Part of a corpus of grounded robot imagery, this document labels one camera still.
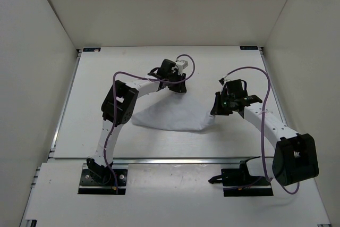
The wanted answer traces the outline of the white skirt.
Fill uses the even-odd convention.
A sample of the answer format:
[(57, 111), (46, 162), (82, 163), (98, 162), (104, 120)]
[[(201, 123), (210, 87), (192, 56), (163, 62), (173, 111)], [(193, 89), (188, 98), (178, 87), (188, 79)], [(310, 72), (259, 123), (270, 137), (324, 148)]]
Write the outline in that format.
[(135, 113), (133, 125), (177, 132), (201, 132), (215, 123), (208, 109), (190, 95), (171, 94)]

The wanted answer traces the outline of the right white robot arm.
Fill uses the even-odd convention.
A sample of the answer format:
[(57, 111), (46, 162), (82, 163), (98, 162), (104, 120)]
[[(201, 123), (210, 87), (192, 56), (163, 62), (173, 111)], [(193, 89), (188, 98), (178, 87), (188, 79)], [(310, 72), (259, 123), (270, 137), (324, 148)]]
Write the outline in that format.
[(314, 138), (300, 134), (266, 110), (262, 100), (249, 95), (244, 80), (220, 79), (221, 91), (216, 92), (211, 114), (228, 116), (238, 113), (254, 125), (274, 148), (273, 157), (259, 157), (240, 164), (238, 178), (243, 184), (251, 184), (258, 176), (275, 179), (288, 186), (319, 175)]

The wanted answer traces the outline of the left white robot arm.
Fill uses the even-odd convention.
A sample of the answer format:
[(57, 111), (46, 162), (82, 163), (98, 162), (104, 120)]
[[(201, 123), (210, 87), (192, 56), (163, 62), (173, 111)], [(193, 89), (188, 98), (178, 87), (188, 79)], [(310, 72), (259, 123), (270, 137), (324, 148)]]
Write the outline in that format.
[(95, 153), (87, 158), (90, 176), (99, 185), (118, 187), (117, 174), (112, 168), (113, 152), (123, 125), (132, 117), (137, 99), (164, 88), (176, 93), (186, 92), (185, 60), (165, 59), (160, 67), (150, 70), (146, 76), (138, 77), (123, 71), (113, 76), (110, 90), (102, 105), (103, 126)]

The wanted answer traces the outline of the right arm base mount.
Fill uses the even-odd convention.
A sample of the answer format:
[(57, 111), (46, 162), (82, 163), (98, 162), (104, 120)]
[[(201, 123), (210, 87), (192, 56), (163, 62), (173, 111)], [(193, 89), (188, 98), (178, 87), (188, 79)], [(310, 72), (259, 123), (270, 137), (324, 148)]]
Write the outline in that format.
[(224, 197), (271, 197), (271, 184), (261, 176), (250, 176), (245, 170), (221, 169), (221, 174), (208, 180), (210, 184), (222, 184)]

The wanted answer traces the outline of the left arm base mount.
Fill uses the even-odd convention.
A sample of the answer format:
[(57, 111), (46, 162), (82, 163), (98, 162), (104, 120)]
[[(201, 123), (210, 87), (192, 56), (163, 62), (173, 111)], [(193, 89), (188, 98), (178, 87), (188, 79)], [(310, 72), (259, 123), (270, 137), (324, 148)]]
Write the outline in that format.
[(82, 167), (78, 194), (81, 195), (125, 195), (126, 185), (128, 180), (128, 169), (119, 167), (114, 169), (117, 178), (117, 184), (112, 176), (112, 172), (109, 171), (108, 176), (103, 179), (95, 177), (87, 166)]

